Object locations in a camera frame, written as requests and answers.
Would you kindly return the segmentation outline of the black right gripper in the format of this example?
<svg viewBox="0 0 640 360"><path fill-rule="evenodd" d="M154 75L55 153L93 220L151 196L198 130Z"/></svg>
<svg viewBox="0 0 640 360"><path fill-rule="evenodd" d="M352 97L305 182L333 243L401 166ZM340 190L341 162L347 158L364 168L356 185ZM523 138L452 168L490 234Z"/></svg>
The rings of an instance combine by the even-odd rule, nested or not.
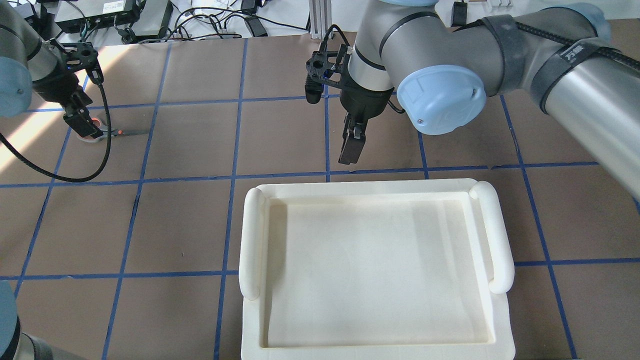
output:
<svg viewBox="0 0 640 360"><path fill-rule="evenodd" d="M340 103L347 112L343 130L343 142L338 157L338 163L345 166L357 164L366 144L365 130L368 121L382 114L387 106L394 88L384 91L373 91L363 87L358 89L341 89ZM356 125L360 125L363 132L354 133Z"/></svg>

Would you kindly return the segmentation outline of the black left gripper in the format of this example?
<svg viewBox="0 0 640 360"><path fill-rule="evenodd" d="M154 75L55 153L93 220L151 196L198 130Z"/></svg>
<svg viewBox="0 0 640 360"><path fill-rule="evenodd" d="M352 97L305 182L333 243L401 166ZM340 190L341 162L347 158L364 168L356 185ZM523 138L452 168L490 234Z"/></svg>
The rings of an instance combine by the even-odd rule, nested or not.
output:
<svg viewBox="0 0 640 360"><path fill-rule="evenodd" d="M100 121L96 122L87 112L80 112L73 95L82 92L78 77L69 70L53 70L34 81L34 92L43 100L60 104L65 111L64 122L81 139L98 139L104 135Z"/></svg>

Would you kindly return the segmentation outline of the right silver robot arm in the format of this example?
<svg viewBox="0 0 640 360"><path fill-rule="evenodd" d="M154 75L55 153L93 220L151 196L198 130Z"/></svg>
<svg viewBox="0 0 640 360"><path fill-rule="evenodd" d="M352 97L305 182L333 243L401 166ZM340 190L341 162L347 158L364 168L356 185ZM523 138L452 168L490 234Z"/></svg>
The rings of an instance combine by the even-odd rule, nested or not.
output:
<svg viewBox="0 0 640 360"><path fill-rule="evenodd" d="M445 27L434 0L371 0L346 70L357 91L395 92L413 126L443 135L487 98L521 89L634 198L640 193L639 61L588 3Z"/></svg>

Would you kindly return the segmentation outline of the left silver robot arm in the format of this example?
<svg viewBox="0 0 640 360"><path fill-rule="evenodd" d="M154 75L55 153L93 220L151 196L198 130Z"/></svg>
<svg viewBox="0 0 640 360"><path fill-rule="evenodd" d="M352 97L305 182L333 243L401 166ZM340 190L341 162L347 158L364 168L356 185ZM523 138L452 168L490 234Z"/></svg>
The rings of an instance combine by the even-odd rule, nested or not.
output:
<svg viewBox="0 0 640 360"><path fill-rule="evenodd" d="M59 43L45 40L32 28L7 0L1 2L0 88L1 116L14 117L29 109L32 95L57 103L64 110L65 123L85 140L106 139L106 149L98 169L86 177L64 177L44 170L27 159L7 140L1 143L26 166L53 180L84 183L104 170L114 136L110 113L105 120L90 116L87 105L91 98L84 92L76 73L85 70L98 86L102 104L107 106L105 80L98 60L98 51L89 42ZM9 281L1 282L1 342L3 360L78 360L79 355L53 346L41 338L26 333L18 315L16 297Z"/></svg>

